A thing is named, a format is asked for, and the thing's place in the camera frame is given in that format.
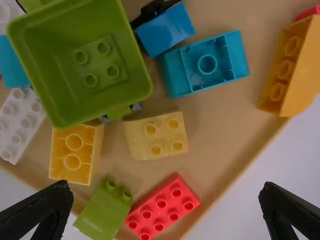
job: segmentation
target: toy building block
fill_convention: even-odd
[[[19,3],[25,11],[30,13],[31,11],[49,4],[55,0],[19,0]]]
[[[99,118],[153,91],[120,0],[54,1],[12,21],[7,35],[57,128]]]
[[[89,186],[99,167],[104,127],[95,119],[67,129],[53,128],[49,178]]]
[[[24,11],[16,1],[0,0],[0,35],[5,35],[10,21],[22,14],[24,14]]]
[[[132,195],[112,180],[103,180],[73,227],[93,240],[113,240],[124,224],[132,205]]]
[[[302,113],[320,90],[320,16],[286,26],[280,36],[259,108],[281,117]]]
[[[159,57],[167,93],[193,94],[247,77],[249,67],[241,32],[211,37]]]
[[[133,158],[151,160],[189,150],[181,111],[152,117],[130,115],[123,118],[128,145]]]
[[[124,107],[122,109],[117,109],[116,111],[113,111],[112,113],[105,114],[105,115],[99,117],[99,120],[102,123],[109,123],[113,120],[121,119],[123,116],[140,111],[141,109],[142,109],[141,104],[140,104],[140,102],[138,102],[136,104],[132,104],[132,105]]]
[[[135,32],[150,58],[162,54],[196,34],[182,2],[139,26]]]
[[[176,174],[126,217],[125,224],[141,239],[150,240],[200,205]]]
[[[0,35],[0,72],[8,89],[31,85],[6,35]]]
[[[45,118],[31,88],[12,89],[0,110],[0,157],[16,165]]]
[[[299,15],[297,15],[294,19],[295,22],[300,21],[301,19],[305,19],[307,17],[310,17],[312,15],[320,15],[320,5],[317,5],[307,11],[304,11],[302,13],[300,13]]]

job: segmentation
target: green baseplate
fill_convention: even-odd
[[[103,180],[73,227],[93,240],[113,240],[124,224],[132,201],[125,187]]]
[[[57,128],[114,120],[153,91],[120,0],[56,0],[12,21],[7,35]]]

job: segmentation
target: orange-yellow brick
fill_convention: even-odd
[[[126,138],[133,158],[150,160],[189,150],[182,112],[153,117],[123,119]]]
[[[104,125],[98,120],[52,130],[49,178],[89,186],[98,169]]]
[[[293,117],[313,102],[320,90],[320,15],[285,27],[270,67],[259,108]]]

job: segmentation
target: red toy piece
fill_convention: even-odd
[[[320,5],[317,5],[311,9],[309,9],[308,11],[300,13],[298,16],[295,17],[294,21],[295,22],[300,21],[301,19],[305,19],[305,18],[307,18],[311,15],[314,15],[314,14],[320,15]]]
[[[175,174],[134,209],[124,222],[141,240],[150,240],[199,205],[197,196]]]

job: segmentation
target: light blue brick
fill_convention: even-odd
[[[241,32],[233,31],[178,48],[158,58],[167,93],[193,94],[247,77]]]
[[[0,73],[8,89],[31,85],[6,35],[0,35]]]
[[[139,36],[150,58],[154,58],[196,34],[194,26],[180,2],[163,14],[138,27]]]

